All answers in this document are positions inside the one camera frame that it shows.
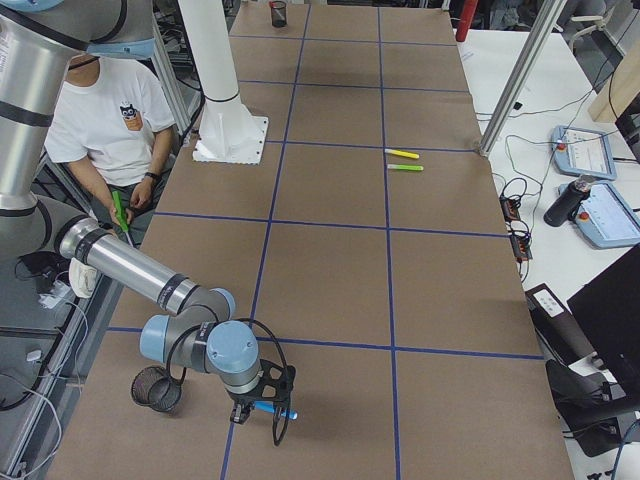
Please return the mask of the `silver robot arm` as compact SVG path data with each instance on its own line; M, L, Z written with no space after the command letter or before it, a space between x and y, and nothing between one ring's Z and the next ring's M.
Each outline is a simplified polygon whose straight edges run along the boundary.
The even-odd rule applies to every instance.
M244 422L270 378L232 295L207 290L102 229L79 210L33 194L42 148L71 59L82 53L146 59L154 51L148 1L5 1L1 35L1 254L41 249L74 258L153 300L166 316L145 325L141 353L217 374Z

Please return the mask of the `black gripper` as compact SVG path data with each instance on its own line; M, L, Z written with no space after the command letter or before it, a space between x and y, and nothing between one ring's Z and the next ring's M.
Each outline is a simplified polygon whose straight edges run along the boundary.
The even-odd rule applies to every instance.
M230 421L235 424L245 423L255 408L255 402L261 399L259 387L254 387L245 392L228 391L230 398L233 400L233 408L230 414Z

